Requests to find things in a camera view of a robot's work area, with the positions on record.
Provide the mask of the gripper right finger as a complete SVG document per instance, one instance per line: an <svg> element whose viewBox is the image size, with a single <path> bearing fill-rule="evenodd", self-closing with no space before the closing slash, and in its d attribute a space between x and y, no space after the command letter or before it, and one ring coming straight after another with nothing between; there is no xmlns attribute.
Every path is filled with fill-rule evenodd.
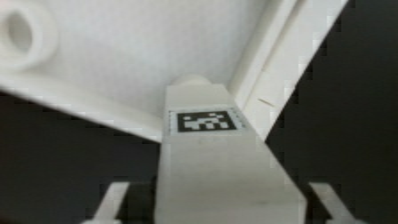
<svg viewBox="0 0 398 224"><path fill-rule="evenodd" d="M370 224L364 220L355 218L332 185L329 183L311 182L309 186L331 214L325 224Z"/></svg>

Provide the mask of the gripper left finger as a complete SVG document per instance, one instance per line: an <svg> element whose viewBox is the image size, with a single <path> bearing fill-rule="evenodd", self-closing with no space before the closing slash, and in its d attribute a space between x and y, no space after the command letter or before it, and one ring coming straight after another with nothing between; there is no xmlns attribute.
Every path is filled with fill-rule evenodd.
<svg viewBox="0 0 398 224"><path fill-rule="evenodd" d="M149 183L110 183L94 215L80 224L153 224L153 187Z"/></svg>

